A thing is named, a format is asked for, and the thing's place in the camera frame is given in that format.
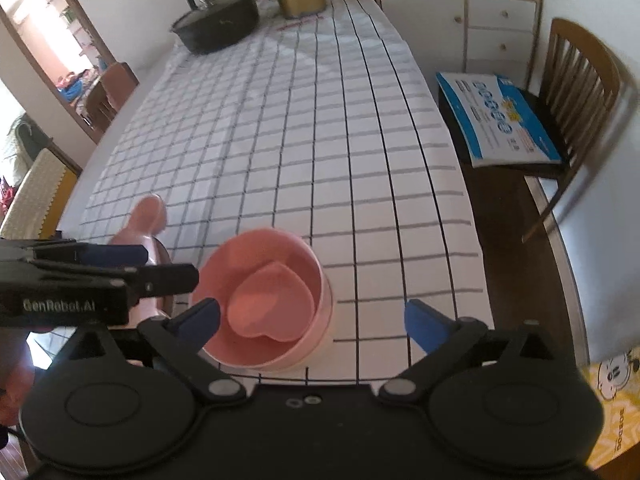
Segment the person's left hand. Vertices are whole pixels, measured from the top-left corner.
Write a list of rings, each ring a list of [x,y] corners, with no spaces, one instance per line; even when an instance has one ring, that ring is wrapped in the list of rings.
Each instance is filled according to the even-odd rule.
[[[35,367],[27,344],[28,330],[1,330],[1,448],[9,442],[9,427],[35,381]]]

